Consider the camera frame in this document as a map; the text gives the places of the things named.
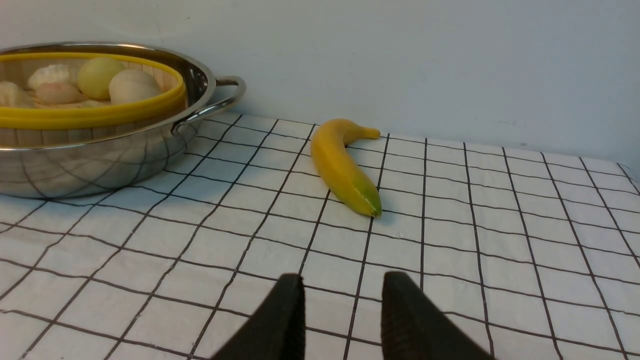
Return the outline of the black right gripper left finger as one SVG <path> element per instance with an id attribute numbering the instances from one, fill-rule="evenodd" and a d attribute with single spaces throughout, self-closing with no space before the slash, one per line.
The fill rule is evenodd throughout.
<path id="1" fill-rule="evenodd" d="M 296 273 L 279 276 L 256 311 L 212 360 L 303 360 L 306 292 Z"/>

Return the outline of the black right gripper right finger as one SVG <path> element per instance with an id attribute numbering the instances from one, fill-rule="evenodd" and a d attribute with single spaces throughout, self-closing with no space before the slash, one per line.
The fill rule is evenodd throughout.
<path id="1" fill-rule="evenodd" d="M 405 272 L 384 274 L 381 348 L 385 360 L 493 360 Z"/>

